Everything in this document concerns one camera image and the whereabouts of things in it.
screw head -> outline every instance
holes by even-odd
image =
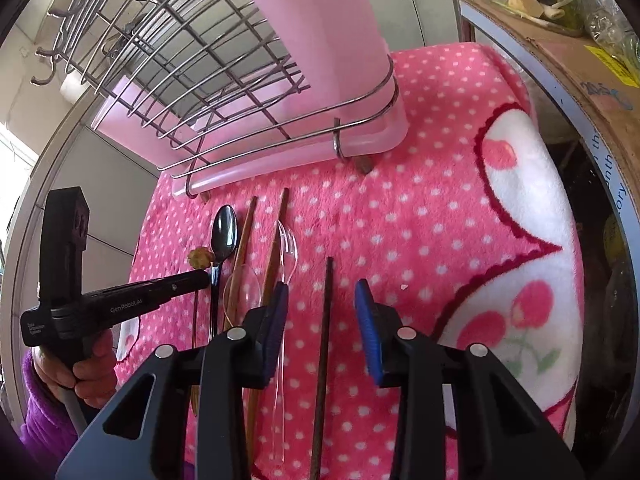
[[[485,357],[489,353],[487,347],[484,345],[481,345],[480,343],[471,345],[471,348],[469,349],[469,351],[471,352],[472,355],[475,355],[476,357]]]
[[[226,333],[226,337],[231,339],[231,341],[240,341],[241,339],[244,339],[244,336],[246,336],[246,330],[239,326],[229,329]]]
[[[160,345],[156,348],[156,357],[158,359],[166,359],[174,354],[174,347],[171,345]]]
[[[410,326],[403,326],[398,329],[398,337],[404,341],[411,341],[415,339],[417,335],[418,333]]]

window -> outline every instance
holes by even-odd
[[[3,249],[15,205],[37,160],[38,155],[0,123],[0,242]]]

red scalloped border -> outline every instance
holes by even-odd
[[[501,115],[509,112],[510,110],[519,110],[523,113],[526,113],[523,108],[517,103],[505,103],[501,106],[498,106],[494,110],[494,113],[491,115],[491,117],[487,119],[487,122],[484,124],[484,126],[480,128],[479,133],[476,135],[474,153],[476,155],[478,170],[480,172],[479,176],[484,185],[484,192],[489,199],[489,205],[491,206],[491,209],[497,214],[500,222],[510,227],[511,232],[516,238],[525,238],[528,242],[537,244],[540,248],[531,251],[529,254],[520,254],[512,260],[507,260],[502,264],[492,266],[487,269],[484,274],[478,274],[477,276],[472,277],[466,285],[460,287],[453,300],[449,301],[449,303],[446,304],[435,326],[433,327],[431,336],[435,340],[439,340],[442,337],[442,333],[444,332],[445,327],[447,326],[453,315],[456,313],[456,311],[459,309],[460,305],[462,305],[462,303],[464,303],[465,300],[469,298],[481,286],[490,282],[497,276],[517,269],[527,262],[532,262],[533,260],[543,258],[544,256],[562,250],[562,247],[542,240],[541,238],[538,238],[523,229],[502,206],[502,204],[498,200],[498,197],[495,195],[494,190],[491,188],[491,184],[489,183],[489,177],[486,173],[484,160],[482,159],[482,142],[489,132],[489,129],[491,129],[491,127],[494,125],[495,121],[497,121]]]

person's hand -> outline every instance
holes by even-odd
[[[74,388],[76,395],[89,406],[101,409],[116,393],[116,356],[112,348],[112,335],[105,330],[94,343],[94,355],[74,365],[71,373],[60,360],[36,346],[31,349],[33,366],[57,400],[62,400],[60,386]]]

cherry print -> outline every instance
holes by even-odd
[[[482,157],[494,170],[512,170],[518,163],[514,149],[506,140],[485,139],[482,142]]]
[[[489,310],[475,316],[460,331],[457,347],[465,349],[473,343],[494,348],[507,333],[507,322],[500,312]]]
[[[525,285],[511,305],[511,324],[516,328],[541,328],[554,306],[554,292],[547,282]]]
[[[124,347],[127,349],[127,352],[129,350],[131,350],[131,347],[133,346],[133,343],[135,342],[136,338],[133,336],[133,334],[129,334],[126,339],[124,340]]]

